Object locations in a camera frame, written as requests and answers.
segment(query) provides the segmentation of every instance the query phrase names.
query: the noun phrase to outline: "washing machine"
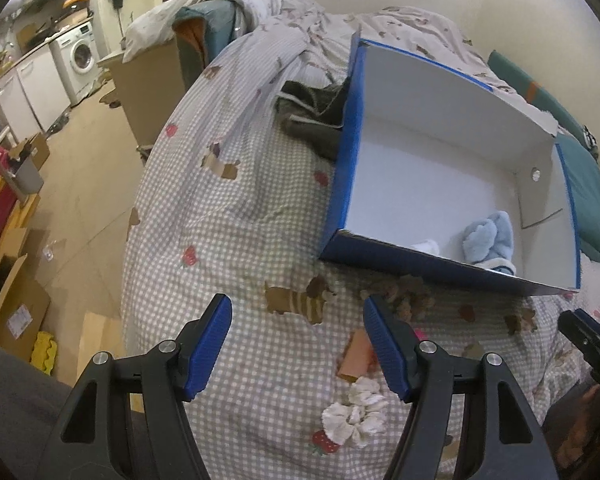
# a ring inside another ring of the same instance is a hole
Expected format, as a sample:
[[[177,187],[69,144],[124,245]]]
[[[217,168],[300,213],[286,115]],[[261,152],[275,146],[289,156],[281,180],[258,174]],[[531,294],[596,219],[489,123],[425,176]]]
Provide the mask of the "washing machine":
[[[71,106],[75,106],[89,95],[100,73],[91,22],[58,36],[51,43],[51,52]]]

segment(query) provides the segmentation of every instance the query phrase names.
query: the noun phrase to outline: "label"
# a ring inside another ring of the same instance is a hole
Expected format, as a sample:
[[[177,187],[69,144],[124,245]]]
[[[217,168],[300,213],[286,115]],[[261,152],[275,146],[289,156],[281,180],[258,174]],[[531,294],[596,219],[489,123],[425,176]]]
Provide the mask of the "label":
[[[9,329],[9,332],[11,332],[11,335],[17,339],[22,335],[32,321],[33,318],[27,310],[27,307],[24,304],[21,304],[7,320],[7,328]]]

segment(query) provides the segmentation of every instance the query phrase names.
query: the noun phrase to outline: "kitchen cabinet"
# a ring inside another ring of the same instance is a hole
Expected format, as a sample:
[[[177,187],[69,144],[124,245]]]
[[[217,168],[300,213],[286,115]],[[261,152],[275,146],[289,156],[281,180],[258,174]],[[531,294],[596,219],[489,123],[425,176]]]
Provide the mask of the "kitchen cabinet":
[[[29,54],[16,70],[33,113],[46,132],[70,104],[48,44]]]
[[[0,79],[0,108],[18,142],[40,131],[15,70]]]

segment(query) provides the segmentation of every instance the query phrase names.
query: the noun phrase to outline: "bedsheet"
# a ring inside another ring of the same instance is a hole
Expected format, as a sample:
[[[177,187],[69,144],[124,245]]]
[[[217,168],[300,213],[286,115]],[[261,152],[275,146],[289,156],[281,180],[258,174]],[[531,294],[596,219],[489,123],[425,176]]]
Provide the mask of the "bedsheet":
[[[139,187],[122,319],[135,354],[173,338],[216,292],[232,299],[234,320],[208,386],[186,404],[211,478],[382,478],[408,414],[375,369],[370,376],[390,400],[386,433],[365,449],[311,452],[321,411],[349,387],[336,371],[362,326],[360,290],[387,276],[316,259],[333,168],[282,133],[273,105],[286,80],[342,82],[359,26],[367,38],[511,91],[443,16],[413,7],[332,15],[311,0],[284,0],[279,15],[230,44],[189,89]],[[322,323],[267,311],[268,288],[291,295],[318,275],[334,293]],[[532,299],[431,285],[435,305],[412,325],[451,354],[501,354],[543,420],[586,373],[579,352],[557,333],[558,315],[582,307],[600,320],[600,264],[584,254],[582,283],[573,297]],[[440,478],[452,471],[461,417],[462,399],[454,398]]]

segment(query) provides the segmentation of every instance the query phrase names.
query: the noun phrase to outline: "washing machine door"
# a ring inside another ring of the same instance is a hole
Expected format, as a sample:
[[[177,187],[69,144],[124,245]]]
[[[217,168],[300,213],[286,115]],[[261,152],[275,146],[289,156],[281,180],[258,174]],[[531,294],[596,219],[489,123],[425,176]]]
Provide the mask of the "washing machine door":
[[[91,51],[89,40],[80,38],[80,40],[74,43],[74,46],[71,47],[69,62],[71,63],[71,68],[78,74],[86,74],[93,68],[96,64],[96,60]]]

